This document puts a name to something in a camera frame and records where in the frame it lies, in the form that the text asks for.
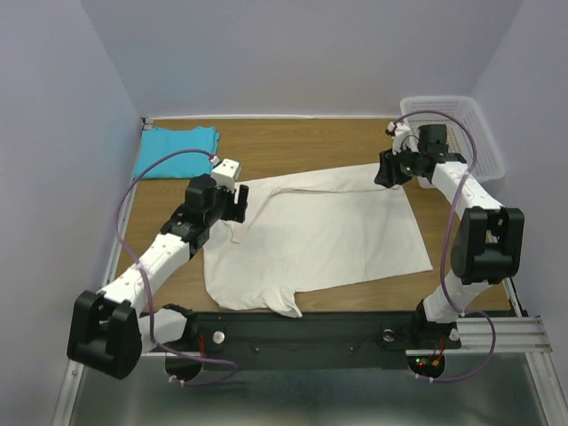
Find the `aluminium frame rail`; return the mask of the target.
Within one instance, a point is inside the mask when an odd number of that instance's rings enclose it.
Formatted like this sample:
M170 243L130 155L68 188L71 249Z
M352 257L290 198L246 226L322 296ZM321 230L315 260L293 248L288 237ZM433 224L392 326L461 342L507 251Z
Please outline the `aluminium frame rail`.
M435 353L549 353L552 350L544 326L539 319L480 316L461 318L454 324L456 328L451 331L450 338L453 341L460 341L460 348L449 351L437 349L434 350ZM408 355L415 354L422 353L418 351L408 353Z

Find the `white t shirt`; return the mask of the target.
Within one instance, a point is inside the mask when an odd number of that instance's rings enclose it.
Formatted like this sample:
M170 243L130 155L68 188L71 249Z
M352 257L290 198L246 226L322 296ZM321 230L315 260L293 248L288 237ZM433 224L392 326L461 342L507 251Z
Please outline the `white t shirt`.
M222 308L302 317L295 295L417 272L432 265L400 186L376 164L249 180L246 220L217 222L204 281Z

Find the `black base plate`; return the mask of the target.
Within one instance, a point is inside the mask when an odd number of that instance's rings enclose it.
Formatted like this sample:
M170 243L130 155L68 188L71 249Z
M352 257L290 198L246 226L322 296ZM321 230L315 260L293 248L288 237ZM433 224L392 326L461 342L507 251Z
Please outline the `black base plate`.
M412 312L192 312L176 350L228 359L244 370L405 369L411 351L458 349L456 328L428 325Z

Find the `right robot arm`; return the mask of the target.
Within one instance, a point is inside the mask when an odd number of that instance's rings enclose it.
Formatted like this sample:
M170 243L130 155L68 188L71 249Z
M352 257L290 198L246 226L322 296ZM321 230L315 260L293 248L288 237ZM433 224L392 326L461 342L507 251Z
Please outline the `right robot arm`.
M379 155L375 183L386 188L412 178L428 181L451 204L457 232L448 232L437 289L416 307L408 325L411 341L428 346L449 337L453 324L481 293L513 277L520 265L525 216L496 201L471 176L466 159L450 152L444 124L429 124L413 134L404 123L390 122L390 149Z

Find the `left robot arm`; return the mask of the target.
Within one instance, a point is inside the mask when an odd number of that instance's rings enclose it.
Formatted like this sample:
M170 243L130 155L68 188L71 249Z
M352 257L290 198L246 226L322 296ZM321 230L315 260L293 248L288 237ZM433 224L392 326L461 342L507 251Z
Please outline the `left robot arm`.
M229 187L209 175L189 181L174 210L141 256L101 290L75 300L67 356L116 379L127 377L154 349L173 355L205 348L194 312L175 304L154 306L154 294L209 240L218 221L244 222L249 187Z

